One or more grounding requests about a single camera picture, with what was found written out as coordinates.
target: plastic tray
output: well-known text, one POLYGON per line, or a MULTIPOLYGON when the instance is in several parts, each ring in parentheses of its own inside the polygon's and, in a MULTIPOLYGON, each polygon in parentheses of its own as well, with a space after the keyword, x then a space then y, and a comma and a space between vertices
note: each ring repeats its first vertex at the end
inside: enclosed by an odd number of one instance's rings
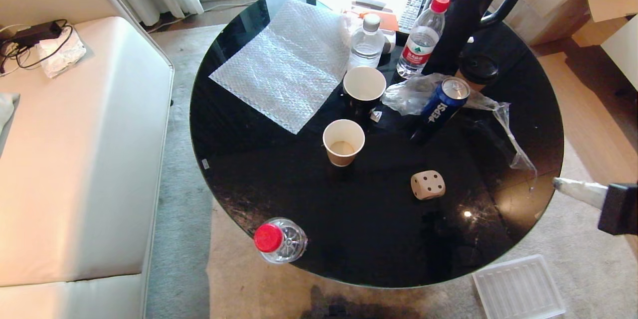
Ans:
POLYGON ((472 276, 488 319, 545 319, 565 312, 542 255, 491 265, 472 276))

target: paper cup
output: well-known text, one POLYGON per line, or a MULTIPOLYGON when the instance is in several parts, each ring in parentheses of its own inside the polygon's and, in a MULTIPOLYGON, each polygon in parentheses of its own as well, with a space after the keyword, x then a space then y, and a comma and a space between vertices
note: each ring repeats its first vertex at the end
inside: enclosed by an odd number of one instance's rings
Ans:
POLYGON ((365 143, 365 133, 357 122, 337 120, 323 131, 323 145, 330 162, 337 167, 345 167, 353 162, 365 143))
POLYGON ((370 117, 379 105, 387 83, 383 74, 372 67, 354 67, 343 78, 346 117, 360 121, 370 117))

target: gray rug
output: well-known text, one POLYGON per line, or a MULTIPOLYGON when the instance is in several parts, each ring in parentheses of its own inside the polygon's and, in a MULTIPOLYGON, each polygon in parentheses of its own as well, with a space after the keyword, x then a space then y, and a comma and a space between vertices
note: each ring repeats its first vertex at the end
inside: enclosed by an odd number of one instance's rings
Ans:
POLYGON ((149 319, 209 317, 205 269, 212 194, 195 161, 188 113, 201 59, 223 28, 217 25, 153 34, 175 65, 175 78, 146 303, 149 319))
MULTIPOLYGON (((422 289, 376 290, 326 280, 291 265, 269 265, 256 255, 251 239, 212 200, 189 138, 192 81, 219 30, 212 26, 154 35, 175 63, 176 75, 148 317, 314 319, 323 317, 328 304, 343 303, 353 315, 379 319, 484 318, 470 276, 422 289)), ((538 180, 551 180, 554 174, 538 180)), ((590 179, 569 142, 562 174, 590 179)), ((524 191, 527 185, 511 190, 524 191)), ((556 194, 530 234, 497 262, 542 254, 567 305, 565 318, 638 318, 636 260, 624 238, 597 230, 598 215, 598 210, 556 194)))

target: power adapter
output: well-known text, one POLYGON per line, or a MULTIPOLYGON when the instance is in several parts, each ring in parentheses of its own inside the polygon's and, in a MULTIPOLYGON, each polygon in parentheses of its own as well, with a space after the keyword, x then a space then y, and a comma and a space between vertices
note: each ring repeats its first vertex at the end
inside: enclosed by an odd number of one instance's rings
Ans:
POLYGON ((40 40, 57 39, 61 33, 62 28, 57 22, 51 21, 18 31, 10 40, 19 46, 30 48, 40 40))

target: beige dice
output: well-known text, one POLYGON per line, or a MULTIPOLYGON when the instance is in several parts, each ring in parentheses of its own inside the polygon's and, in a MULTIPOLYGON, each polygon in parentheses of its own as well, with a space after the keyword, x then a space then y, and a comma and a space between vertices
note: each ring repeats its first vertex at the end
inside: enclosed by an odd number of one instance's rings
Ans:
POLYGON ((437 171, 423 171, 410 178, 412 192, 421 200, 432 199, 445 194, 445 182, 437 171))

